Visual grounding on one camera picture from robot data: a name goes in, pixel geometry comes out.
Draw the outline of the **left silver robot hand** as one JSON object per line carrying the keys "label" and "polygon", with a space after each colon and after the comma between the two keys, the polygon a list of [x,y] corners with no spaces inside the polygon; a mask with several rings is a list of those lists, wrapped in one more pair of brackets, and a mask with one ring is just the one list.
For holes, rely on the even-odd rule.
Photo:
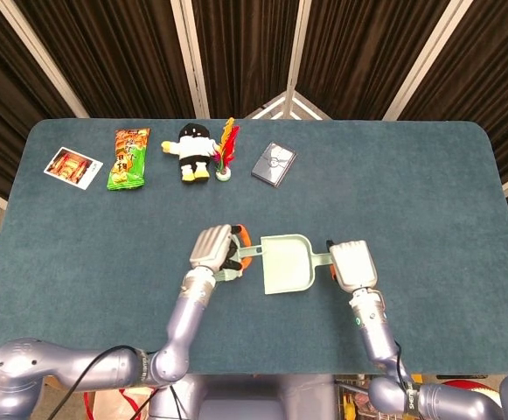
{"label": "left silver robot hand", "polygon": [[204,267],[213,273],[222,270],[245,270],[251,263],[251,257],[238,257],[235,255],[240,247],[240,242],[234,237],[242,240],[246,247],[251,245],[249,233],[241,225],[218,225],[203,230],[196,240],[190,256],[190,264],[193,269]]}

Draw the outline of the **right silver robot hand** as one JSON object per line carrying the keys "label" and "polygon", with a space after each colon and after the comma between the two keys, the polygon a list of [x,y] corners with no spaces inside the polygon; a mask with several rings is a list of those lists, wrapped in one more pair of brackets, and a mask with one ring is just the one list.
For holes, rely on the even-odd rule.
{"label": "right silver robot hand", "polygon": [[339,287],[347,293],[372,288],[378,275],[366,241],[326,242],[331,254],[335,278]]}

